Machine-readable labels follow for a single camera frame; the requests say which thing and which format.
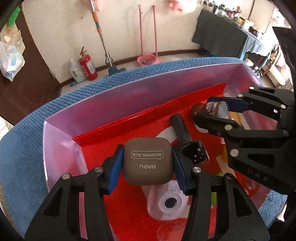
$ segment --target fire extinguisher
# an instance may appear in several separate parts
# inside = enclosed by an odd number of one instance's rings
[[[95,80],[98,77],[98,73],[96,72],[96,68],[94,67],[91,57],[88,54],[85,54],[84,46],[80,52],[79,63],[84,70],[88,80]]]

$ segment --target black circle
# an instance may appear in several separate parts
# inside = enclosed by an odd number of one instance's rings
[[[165,207],[166,208],[173,208],[174,206],[176,206],[177,201],[178,200],[176,198],[170,197],[169,199],[167,199],[165,201]]]

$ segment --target pink pole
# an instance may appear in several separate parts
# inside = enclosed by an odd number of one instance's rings
[[[155,56],[158,57],[158,50],[157,50],[157,35],[156,35],[156,19],[155,19],[155,5],[153,5],[153,17],[154,17],[154,36],[155,36]]]
[[[142,36],[142,11],[141,4],[138,4],[139,13],[140,13],[140,35],[141,35],[141,56],[143,56],[143,36]]]

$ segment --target brown baseboard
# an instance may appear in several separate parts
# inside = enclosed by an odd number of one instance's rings
[[[166,56],[166,55],[174,55],[174,54],[185,54],[185,53],[198,53],[198,52],[199,52],[199,49],[171,50],[171,51],[159,52],[158,56]],[[113,64],[115,66],[120,65],[120,64],[126,64],[126,63],[129,63],[129,62],[132,62],[132,61],[136,61],[138,57],[139,56],[134,56],[134,57],[130,57],[130,58],[117,60],[117,61],[114,61]],[[98,71],[102,71],[102,70],[108,69],[108,68],[109,68],[108,65],[103,65],[103,66],[97,67],[96,71],[98,72]],[[66,86],[66,85],[70,84],[72,81],[74,81],[73,78],[64,81],[63,83],[60,84],[61,88],[63,86]]]

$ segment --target plastic bag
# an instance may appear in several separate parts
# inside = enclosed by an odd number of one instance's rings
[[[4,77],[13,81],[24,64],[25,60],[16,47],[0,42],[0,70]]]

